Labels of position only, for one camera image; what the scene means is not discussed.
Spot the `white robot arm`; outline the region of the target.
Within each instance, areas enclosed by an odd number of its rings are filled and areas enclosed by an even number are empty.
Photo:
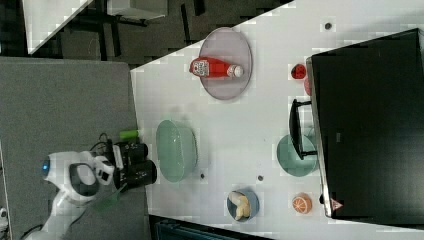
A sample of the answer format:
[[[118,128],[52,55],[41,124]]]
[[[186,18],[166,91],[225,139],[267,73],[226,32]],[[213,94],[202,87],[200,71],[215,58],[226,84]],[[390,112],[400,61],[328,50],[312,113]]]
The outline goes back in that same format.
[[[115,205],[128,189],[121,181],[125,166],[124,151],[117,144],[103,154],[93,150],[49,154],[42,164],[43,179],[58,190],[50,216],[38,230],[28,230],[20,240],[63,240],[90,206],[103,211]]]

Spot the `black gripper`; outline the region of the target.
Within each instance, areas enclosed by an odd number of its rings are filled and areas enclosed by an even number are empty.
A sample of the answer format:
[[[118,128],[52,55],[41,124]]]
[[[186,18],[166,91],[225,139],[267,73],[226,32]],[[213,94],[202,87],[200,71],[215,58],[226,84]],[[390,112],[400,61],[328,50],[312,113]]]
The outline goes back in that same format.
[[[114,144],[113,154],[117,167],[127,167],[140,162],[140,146],[136,143]]]

